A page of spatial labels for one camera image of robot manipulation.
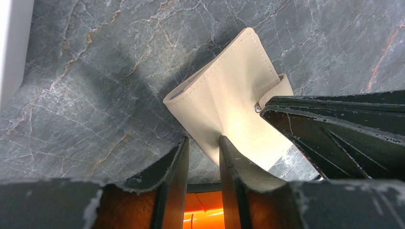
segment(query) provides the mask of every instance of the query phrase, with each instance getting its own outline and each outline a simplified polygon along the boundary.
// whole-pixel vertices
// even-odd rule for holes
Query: wallet stitching
[[[193,93],[193,92],[200,86],[200,84],[203,83],[204,80],[205,80],[206,78],[208,78],[208,76],[211,75],[211,73],[213,73],[213,72],[217,69],[217,67],[218,67],[226,58],[228,58],[228,56],[240,45],[240,43],[242,43],[242,41],[243,41],[248,35],[250,35],[250,37],[251,37],[251,38],[253,39],[253,41],[255,42],[256,47],[257,47],[257,49],[259,49],[259,52],[260,52],[261,56],[263,57],[264,62],[266,63],[266,65],[267,65],[267,67],[269,68],[269,70],[271,70],[270,66],[268,65],[268,63],[267,63],[267,61],[266,61],[266,59],[265,59],[265,57],[264,57],[262,51],[260,50],[259,45],[257,44],[255,38],[253,37],[252,33],[248,33],[248,34],[246,34],[246,35],[239,41],[238,44],[236,44],[236,46],[235,46],[224,58],[222,58],[221,61],[219,61],[219,62],[217,63],[217,65],[216,65],[216,66],[215,66],[215,67],[214,67],[214,68],[213,68],[190,92],[188,92],[186,95],[184,95],[184,97],[183,97],[182,99],[173,102],[171,105],[177,104],[177,103],[179,103],[179,102],[185,100],[189,95],[191,95],[191,93]]]

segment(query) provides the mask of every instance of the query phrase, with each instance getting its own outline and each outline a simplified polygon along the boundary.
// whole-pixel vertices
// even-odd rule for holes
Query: orange glowing panel
[[[192,229],[225,229],[224,210],[221,208],[195,213]]]
[[[204,211],[204,208],[201,206],[200,201],[198,200],[195,193],[186,194],[186,206],[184,213],[194,213],[198,211]]]
[[[184,214],[183,229],[192,229],[192,214]]]
[[[202,192],[196,193],[205,211],[223,208],[222,192]]]
[[[222,192],[187,193],[183,229],[225,229]]]

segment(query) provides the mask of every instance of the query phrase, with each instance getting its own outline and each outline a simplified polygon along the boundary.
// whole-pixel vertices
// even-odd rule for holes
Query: white object
[[[252,28],[244,29],[213,61],[170,92],[163,103],[204,152],[219,165],[219,137],[269,170],[292,146],[255,112],[257,103],[293,95]]]
[[[24,76],[34,0],[0,0],[0,109]]]

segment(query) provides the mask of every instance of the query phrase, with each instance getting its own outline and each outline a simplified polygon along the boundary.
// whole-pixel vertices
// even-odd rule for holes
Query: marble surface
[[[161,102],[253,27],[296,95],[405,89],[404,0],[36,0],[24,81],[0,113],[0,178],[141,171],[184,134]],[[316,172],[296,149],[270,171]],[[190,183],[218,167],[191,142]]]

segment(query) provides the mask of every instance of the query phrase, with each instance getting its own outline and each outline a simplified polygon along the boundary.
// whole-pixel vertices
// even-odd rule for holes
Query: wallet
[[[202,150],[219,165],[219,137],[227,136],[251,161],[269,170],[292,143],[259,115],[275,95],[293,95],[252,28],[163,100]]]

